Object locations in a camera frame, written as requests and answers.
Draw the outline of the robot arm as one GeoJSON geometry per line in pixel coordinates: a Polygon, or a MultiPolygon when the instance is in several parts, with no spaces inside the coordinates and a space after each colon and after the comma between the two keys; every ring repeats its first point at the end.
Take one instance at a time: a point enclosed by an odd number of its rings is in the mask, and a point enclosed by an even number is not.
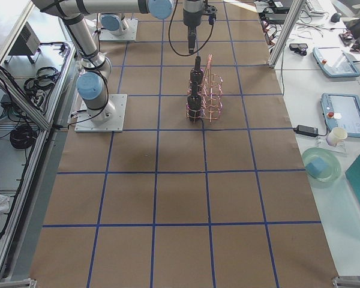
{"type": "Polygon", "coordinates": [[[112,35],[121,36],[127,33],[128,25],[121,14],[100,14],[102,27],[112,35]]]}
{"type": "Polygon", "coordinates": [[[97,131],[106,131],[116,122],[117,110],[108,90],[108,78],[112,63],[101,53],[85,21],[85,16],[99,13],[103,17],[114,16],[122,23],[124,13],[151,14],[164,20],[173,17],[176,1],[34,1],[42,12],[60,18],[75,48],[81,56],[84,73],[76,82],[76,89],[87,108],[86,121],[97,131]]]}

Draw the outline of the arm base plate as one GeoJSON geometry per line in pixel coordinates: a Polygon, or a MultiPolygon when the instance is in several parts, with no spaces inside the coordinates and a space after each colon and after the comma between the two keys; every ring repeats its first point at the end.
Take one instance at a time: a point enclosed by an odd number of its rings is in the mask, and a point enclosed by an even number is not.
{"type": "Polygon", "coordinates": [[[127,106],[127,94],[110,94],[109,103],[105,110],[95,118],[95,112],[87,113],[86,104],[82,101],[80,108],[84,109],[77,118],[74,130],[77,133],[100,133],[116,132],[121,133],[124,126],[125,109],[127,106]]]}
{"type": "Polygon", "coordinates": [[[127,42],[135,41],[137,36],[137,19],[102,18],[100,41],[127,42]]]}

